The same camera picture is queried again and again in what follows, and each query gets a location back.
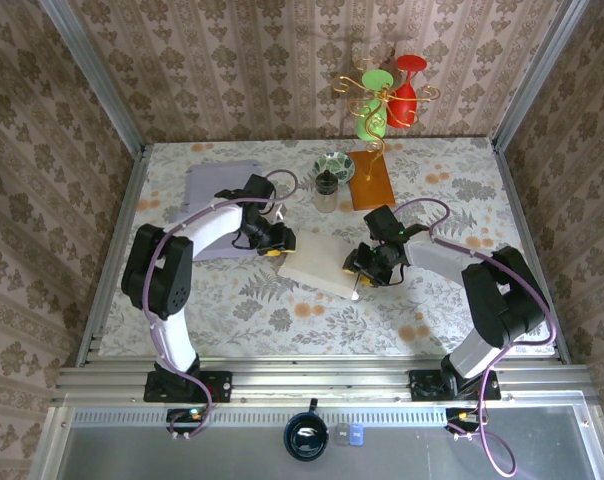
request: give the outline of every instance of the floral wallpaper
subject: floral wallpaper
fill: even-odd
[[[39,3],[0,2],[0,479],[28,475],[131,165]]]
[[[429,62],[417,86],[442,89],[410,135],[489,135],[559,3],[71,1],[147,143],[352,136],[329,82],[404,53]]]
[[[604,0],[591,0],[507,152],[575,361],[604,409]]]

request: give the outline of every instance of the table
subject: table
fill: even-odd
[[[137,229],[167,225],[184,197],[185,173],[197,163],[256,159],[264,173],[289,168],[301,180],[289,201],[286,223],[354,244],[369,241],[362,217],[354,212],[350,192],[339,192],[339,208],[320,214],[313,206],[313,161],[329,151],[365,148],[359,140],[220,142],[155,144],[149,160],[126,246]],[[401,204],[419,196],[449,204],[452,218],[440,234],[475,248],[496,249],[521,239],[490,143],[484,138],[393,139],[385,154],[389,175]],[[273,177],[278,192],[291,182]],[[430,224],[441,215],[437,206],[405,209],[401,221]],[[357,302],[328,295],[278,277],[282,258],[218,259],[193,265],[187,305],[191,341],[201,355],[410,355],[443,356],[472,328],[462,289],[438,275],[409,268],[404,284],[360,289]],[[118,284],[124,270],[119,269]],[[546,338],[541,325],[529,339]],[[100,355],[144,356],[154,350],[148,324],[118,288],[100,344]],[[514,354],[550,355],[551,347],[522,348]]]

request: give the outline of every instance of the clear glass cup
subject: clear glass cup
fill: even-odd
[[[325,170],[315,178],[315,208],[331,213],[338,206],[338,177]]]

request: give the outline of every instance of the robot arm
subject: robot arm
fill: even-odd
[[[185,308],[191,292],[191,263],[202,250],[233,232],[246,235],[249,248],[257,250],[260,255],[274,256],[295,250],[295,235],[291,229],[282,222],[270,223],[261,213],[273,192],[270,181],[252,175],[243,189],[225,190],[216,197],[221,198],[220,202],[224,199],[263,198],[264,203],[241,202],[214,209],[186,226],[182,230],[184,236],[172,236],[166,242],[160,261],[153,270],[149,309],[155,320],[151,325],[152,335],[159,343],[157,346],[161,356],[172,369],[188,372],[198,364],[197,353],[189,340]],[[143,225],[131,248],[122,278],[122,291],[140,310],[146,273],[153,253],[164,236],[163,229]]]
[[[462,343],[442,360],[441,382],[453,397],[473,385],[487,366],[517,337],[544,320],[537,303],[522,286],[468,249],[448,248],[433,241],[428,228],[405,228],[388,206],[364,217],[371,239],[380,245],[361,243],[344,269],[359,273],[373,286],[389,284],[397,265],[416,266],[448,278],[465,288],[474,328]],[[538,293],[540,288],[522,255],[512,247],[492,253],[494,260],[518,273]]]

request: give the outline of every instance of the metal frame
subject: metal frame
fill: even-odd
[[[531,268],[533,276],[540,285],[542,294],[544,295],[544,298],[549,304],[551,312],[553,313],[553,315],[555,315],[555,318],[558,318],[555,306],[553,305],[551,292],[549,291],[549,287],[546,283],[546,278],[544,277],[544,272],[542,271],[540,259],[538,258],[538,255],[535,250],[533,237],[531,236],[529,225],[526,222],[524,210],[522,209],[522,203],[520,203],[520,197],[518,196],[518,192],[515,188],[515,183],[513,182],[513,177],[511,176],[511,171],[509,170],[509,166],[506,162],[506,157],[504,156],[504,151],[498,145],[494,145],[493,150],[495,152],[498,169],[500,170],[500,176],[502,177],[504,190],[506,191],[506,196],[509,199],[509,205],[511,206],[511,211],[513,212],[515,226],[518,229],[520,239],[522,240],[522,249],[524,250],[524,256],[526,257],[527,263]],[[561,328],[558,328],[555,344],[562,361],[567,364],[572,363],[571,354],[569,353],[569,347],[567,346],[566,339],[564,338],[564,333],[562,333]]]
[[[82,24],[73,13],[69,2],[66,0],[42,0],[41,3],[126,148],[134,155],[139,153],[144,146],[142,135],[84,32]]]
[[[78,349],[78,355],[75,361],[76,367],[84,366],[91,342],[93,341],[93,336],[102,331],[104,322],[109,314],[111,301],[118,281],[120,263],[122,262],[124,251],[126,250],[129,232],[131,230],[131,225],[133,224],[133,218],[135,217],[135,208],[138,204],[144,181],[146,180],[146,171],[152,153],[153,145],[145,148],[144,152],[140,153],[138,161],[133,165],[129,183],[126,187],[124,198],[122,199],[118,220],[115,224],[115,229],[113,230],[109,251],[104,261],[102,273],[100,274],[100,281],[98,282],[98,288],[95,292],[93,305],[91,305],[91,311],[89,312],[82,343]]]
[[[588,0],[564,0],[558,8],[492,138],[501,150],[515,135],[588,4]]]
[[[233,399],[218,407],[216,412],[220,413],[242,409],[286,413],[290,407],[308,405],[311,396],[321,399],[329,409],[366,408],[372,412],[390,408],[406,413],[445,405],[411,402],[406,385],[408,370],[437,368],[439,362],[435,358],[291,356],[202,361],[209,368],[234,372]],[[166,408],[142,401],[146,372],[152,363],[153,358],[136,357],[122,362],[98,361],[82,369],[62,369],[30,478],[56,478],[76,412],[86,407],[120,413],[123,407],[131,413],[146,412],[149,407]],[[488,408],[572,406],[594,474],[604,479],[604,420],[585,366],[562,365],[553,359],[505,360],[497,373],[502,400],[488,402]],[[138,417],[131,418],[140,424]]]

